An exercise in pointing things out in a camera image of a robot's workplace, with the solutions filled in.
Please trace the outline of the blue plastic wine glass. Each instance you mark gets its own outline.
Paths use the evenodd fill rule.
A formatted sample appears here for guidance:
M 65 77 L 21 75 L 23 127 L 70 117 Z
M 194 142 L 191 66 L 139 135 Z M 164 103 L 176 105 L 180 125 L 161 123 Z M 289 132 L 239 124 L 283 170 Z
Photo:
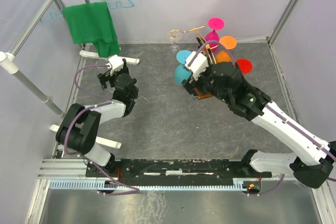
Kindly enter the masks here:
M 176 54 L 176 59 L 180 64 L 175 69 L 174 81 L 178 85 L 192 76 L 192 72 L 185 68 L 186 60 L 191 53 L 189 50 L 181 50 Z

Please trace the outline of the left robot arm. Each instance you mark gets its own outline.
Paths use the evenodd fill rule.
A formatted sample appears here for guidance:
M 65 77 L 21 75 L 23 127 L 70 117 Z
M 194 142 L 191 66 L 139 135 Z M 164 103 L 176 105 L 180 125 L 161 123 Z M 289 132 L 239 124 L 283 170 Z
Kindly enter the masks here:
M 124 58 L 114 55 L 102 67 L 108 70 L 99 74 L 98 79 L 103 89 L 107 83 L 114 88 L 112 97 L 105 97 L 106 102 L 95 105 L 72 104 L 56 132 L 56 141 L 64 146 L 65 152 L 71 149 L 81 154 L 96 163 L 104 177 L 110 177 L 116 171 L 114 155 L 96 142 L 98 128 L 104 122 L 129 115 L 139 89 Z

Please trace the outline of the clear wine glass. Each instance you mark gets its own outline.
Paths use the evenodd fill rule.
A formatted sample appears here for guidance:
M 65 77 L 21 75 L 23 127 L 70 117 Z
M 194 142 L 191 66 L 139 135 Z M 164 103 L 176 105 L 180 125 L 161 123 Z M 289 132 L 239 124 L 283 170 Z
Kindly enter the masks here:
M 97 78 L 102 87 L 102 90 L 108 90 L 112 93 L 115 89 L 112 83 L 114 78 L 111 75 L 111 70 L 108 68 L 107 65 L 108 63 L 103 59 L 96 61 L 96 67 L 98 69 Z

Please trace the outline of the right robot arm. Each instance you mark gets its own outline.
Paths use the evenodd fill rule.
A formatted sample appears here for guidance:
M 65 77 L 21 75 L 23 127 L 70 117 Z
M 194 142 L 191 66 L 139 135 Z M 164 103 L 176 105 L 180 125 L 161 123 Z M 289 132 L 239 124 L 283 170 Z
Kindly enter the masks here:
M 332 180 L 335 142 L 318 138 L 289 117 L 270 96 L 245 79 L 238 64 L 220 62 L 201 69 L 180 64 L 174 80 L 191 95 L 208 93 L 221 100 L 235 115 L 262 127 L 291 149 L 287 154 L 248 151 L 240 164 L 244 176 L 258 172 L 293 175 L 310 188 Z

